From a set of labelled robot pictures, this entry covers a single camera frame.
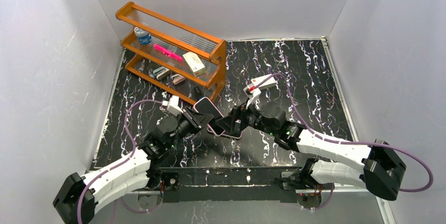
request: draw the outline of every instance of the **orange shelf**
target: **orange shelf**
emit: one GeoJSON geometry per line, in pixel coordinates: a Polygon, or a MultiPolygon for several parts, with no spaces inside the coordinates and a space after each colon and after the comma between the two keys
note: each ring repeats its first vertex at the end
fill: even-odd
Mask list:
{"type": "Polygon", "coordinates": [[[143,58],[162,65],[172,72],[181,74],[198,85],[214,91],[210,97],[213,101],[226,84],[226,41],[186,26],[173,19],[157,14],[133,2],[128,2],[116,13],[116,18],[133,26],[142,28],[152,35],[152,42],[142,45],[132,31],[121,44],[124,48],[135,52],[135,57],[126,65],[126,69],[158,87],[179,96],[184,101],[194,104],[196,101],[181,94],[159,81],[138,71],[134,66],[143,58]],[[195,77],[185,61],[180,62],[153,48],[159,44],[177,55],[194,52],[202,58],[206,73],[195,77]]]}

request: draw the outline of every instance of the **cable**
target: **cable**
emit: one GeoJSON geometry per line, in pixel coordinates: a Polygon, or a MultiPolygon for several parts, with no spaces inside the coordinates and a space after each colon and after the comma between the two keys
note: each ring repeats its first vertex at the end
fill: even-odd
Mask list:
{"type": "MultiPolygon", "coordinates": [[[[140,100],[140,101],[138,101],[138,102],[133,103],[133,104],[128,108],[128,110],[127,110],[127,112],[126,112],[126,114],[125,114],[125,116],[124,116],[124,129],[125,129],[125,131],[126,131],[128,137],[129,137],[130,140],[131,140],[131,143],[132,143],[132,145],[133,145],[133,149],[131,150],[130,156],[127,157],[127,159],[125,159],[124,161],[122,161],[122,162],[118,163],[117,165],[111,167],[110,170],[116,169],[116,168],[118,168],[119,166],[125,164],[125,163],[126,163],[128,160],[130,160],[130,158],[133,157],[133,155],[135,154],[135,151],[136,151],[136,141],[135,141],[135,138],[131,135],[130,130],[128,129],[128,117],[129,117],[129,115],[130,115],[131,110],[132,110],[134,107],[136,107],[136,105],[139,105],[139,104],[144,103],[144,102],[153,102],[153,103],[162,104],[162,102],[157,101],[157,100],[153,100],[153,99],[143,99],[143,100],[140,100]]],[[[93,179],[90,181],[90,183],[88,183],[88,184],[85,186],[84,190],[83,190],[82,193],[80,194],[80,197],[79,197],[79,200],[78,200],[78,203],[77,203],[77,223],[78,223],[78,224],[82,224],[81,207],[82,207],[82,201],[84,200],[85,194],[86,194],[87,191],[89,190],[90,186],[92,186],[92,184],[93,184],[96,180],[98,180],[100,177],[102,177],[102,176],[103,176],[104,174],[106,174],[107,172],[109,172],[109,170],[104,170],[104,171],[101,172],[99,175],[97,175],[95,178],[93,178],[93,179]]]]}
{"type": "Polygon", "coordinates": [[[319,192],[317,193],[317,195],[321,194],[322,189],[323,189],[323,186],[321,185],[321,188],[319,189],[319,192]]]}
{"type": "Polygon", "coordinates": [[[161,186],[161,190],[159,191],[159,195],[161,196],[161,199],[163,198],[163,191],[164,191],[164,184],[165,184],[165,182],[164,182],[164,180],[163,180],[163,185],[161,186]]]}
{"type": "Polygon", "coordinates": [[[158,208],[159,206],[161,206],[161,204],[163,203],[163,201],[161,201],[160,204],[158,204],[158,205],[156,205],[156,206],[154,206],[154,207],[152,207],[152,208],[150,208],[150,209],[136,210],[136,209],[133,209],[133,208],[129,207],[129,206],[124,202],[124,200],[122,199],[122,197],[119,198],[119,201],[121,201],[121,203],[123,204],[123,206],[124,206],[127,210],[129,210],[130,212],[134,212],[134,213],[148,213],[148,212],[150,212],[150,211],[152,211],[152,210],[157,209],[157,208],[158,208]]]}
{"type": "Polygon", "coordinates": [[[162,180],[161,180],[161,178],[159,178],[159,183],[157,186],[155,186],[154,188],[150,188],[147,186],[147,188],[149,188],[149,190],[155,190],[156,188],[159,188],[159,186],[161,185],[161,182],[162,182],[162,180]]]}
{"type": "Polygon", "coordinates": [[[111,213],[111,219],[110,219],[110,224],[113,224],[113,221],[115,220],[115,214],[116,214],[116,206],[118,205],[118,201],[115,200],[115,202],[113,203],[113,211],[111,213]]]}
{"type": "Polygon", "coordinates": [[[316,190],[315,190],[315,192],[313,193],[314,195],[316,195],[316,194],[317,194],[317,192],[318,192],[318,189],[319,189],[319,185],[316,185],[316,190]]]}
{"type": "Polygon", "coordinates": [[[328,195],[328,199],[327,199],[323,204],[321,204],[319,207],[315,207],[315,208],[305,208],[305,209],[308,209],[308,210],[319,210],[319,209],[325,207],[325,206],[328,204],[328,202],[330,202],[331,197],[333,196],[334,188],[335,188],[335,185],[334,185],[334,184],[331,184],[331,190],[330,190],[330,195],[328,195]]]}
{"type": "Polygon", "coordinates": [[[377,146],[377,147],[381,147],[381,148],[388,148],[388,149],[393,149],[396,150],[400,153],[403,153],[409,157],[411,157],[412,159],[414,159],[415,161],[417,161],[419,164],[421,164],[421,166],[423,166],[423,168],[428,172],[429,175],[429,181],[428,183],[420,188],[415,188],[415,189],[404,189],[404,188],[400,188],[400,191],[404,191],[404,192],[419,192],[419,191],[425,191],[427,190],[429,187],[432,186],[433,184],[433,174],[432,174],[432,170],[429,168],[429,166],[420,158],[416,157],[415,155],[408,153],[407,151],[398,148],[398,147],[394,147],[394,146],[390,146],[390,145],[386,145],[386,144],[379,144],[376,142],[351,142],[351,141],[336,141],[336,140],[331,140],[331,139],[325,139],[323,138],[321,135],[317,134],[317,132],[315,132],[309,125],[308,123],[303,119],[303,117],[300,115],[300,113],[297,111],[297,106],[292,98],[292,94],[290,91],[290,87],[287,84],[287,79],[286,77],[282,74],[282,73],[274,73],[271,74],[270,76],[268,76],[266,79],[264,79],[262,82],[260,82],[257,86],[255,86],[255,88],[263,85],[264,82],[266,82],[269,78],[272,78],[274,76],[279,76],[281,77],[284,81],[285,81],[285,86],[287,88],[287,94],[288,97],[291,100],[291,105],[293,107],[293,110],[295,112],[295,114],[297,115],[297,117],[299,117],[299,120],[305,125],[305,127],[307,128],[308,131],[310,131],[310,133],[314,134],[317,138],[323,140],[323,141],[327,141],[327,142],[331,142],[333,144],[344,144],[344,145],[369,145],[369,146],[377,146]]]}

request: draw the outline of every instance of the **plastic bottle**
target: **plastic bottle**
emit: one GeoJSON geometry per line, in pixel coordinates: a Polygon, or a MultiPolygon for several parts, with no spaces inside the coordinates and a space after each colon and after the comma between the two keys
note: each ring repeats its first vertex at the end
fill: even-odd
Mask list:
{"type": "Polygon", "coordinates": [[[135,32],[136,37],[138,37],[138,41],[140,44],[148,44],[152,41],[152,36],[150,35],[150,33],[143,29],[135,27],[133,32],[135,32]]]}

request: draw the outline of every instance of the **black table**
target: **black table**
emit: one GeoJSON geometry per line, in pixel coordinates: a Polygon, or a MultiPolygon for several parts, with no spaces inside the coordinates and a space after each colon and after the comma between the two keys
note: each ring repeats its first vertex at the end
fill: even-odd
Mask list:
{"type": "MultiPolygon", "coordinates": [[[[346,116],[338,95],[330,66],[320,40],[279,40],[227,43],[227,86],[215,100],[225,115],[232,106],[246,101],[242,89],[255,77],[270,73],[283,73],[287,77],[298,110],[316,131],[352,140],[346,116]]],[[[97,158],[91,169],[103,167],[131,151],[132,144],[124,132],[124,114],[136,101],[153,98],[166,100],[170,95],[146,82],[123,67],[133,57],[125,52],[121,71],[111,101],[97,158]]],[[[150,64],[139,67],[149,68],[150,64]]],[[[278,88],[262,91],[260,103],[276,102],[291,114],[291,101],[287,97],[283,80],[278,88]]],[[[141,142],[161,118],[169,113],[159,105],[143,104],[130,116],[130,128],[141,142]]],[[[247,128],[240,140],[215,137],[202,130],[185,137],[163,167],[253,167],[301,166],[309,155],[285,151],[273,139],[255,129],[247,128]]]]}

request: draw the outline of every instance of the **pink marker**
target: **pink marker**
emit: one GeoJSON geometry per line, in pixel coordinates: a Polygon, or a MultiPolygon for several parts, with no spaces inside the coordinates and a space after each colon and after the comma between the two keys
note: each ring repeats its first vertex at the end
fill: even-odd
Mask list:
{"type": "Polygon", "coordinates": [[[158,51],[162,52],[164,55],[166,55],[168,57],[176,59],[176,60],[178,60],[180,62],[183,61],[182,57],[178,56],[177,54],[171,52],[170,50],[168,50],[166,48],[163,48],[163,47],[159,46],[158,44],[154,44],[154,48],[155,48],[155,50],[158,50],[158,51]]]}

